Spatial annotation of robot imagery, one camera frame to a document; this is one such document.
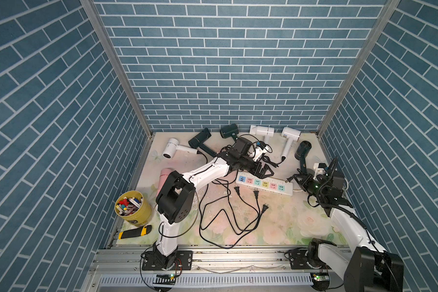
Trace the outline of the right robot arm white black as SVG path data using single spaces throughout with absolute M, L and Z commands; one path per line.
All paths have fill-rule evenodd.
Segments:
M 310 174 L 292 176 L 303 191 L 314 196 L 317 205 L 336 225 L 349 245 L 344 252 L 329 240 L 314 238 L 306 253 L 307 263 L 316 269 L 329 267 L 343 281 L 347 292 L 401 292 L 404 262 L 377 242 L 368 227 L 355 215 L 351 203 L 343 198 L 342 186 L 334 176 L 316 178 Z

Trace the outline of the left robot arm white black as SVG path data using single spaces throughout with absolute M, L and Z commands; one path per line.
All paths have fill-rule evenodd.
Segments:
M 263 165 L 249 156 L 235 158 L 225 152 L 198 169 L 169 174 L 156 198 L 160 225 L 159 237 L 153 244 L 153 258 L 160 269 L 170 268 L 176 259 L 180 222 L 189 215 L 197 191 L 235 170 L 246 170 L 259 179 L 274 175 L 267 164 Z

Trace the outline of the dark teal round hair dryer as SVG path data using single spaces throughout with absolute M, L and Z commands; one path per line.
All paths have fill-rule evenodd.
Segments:
M 312 148 L 312 145 L 309 141 L 302 141 L 294 154 L 294 157 L 299 161 L 300 163 L 300 173 L 301 174 L 308 174 L 307 171 L 307 164 L 306 164 L 306 157 L 309 154 L 310 150 Z

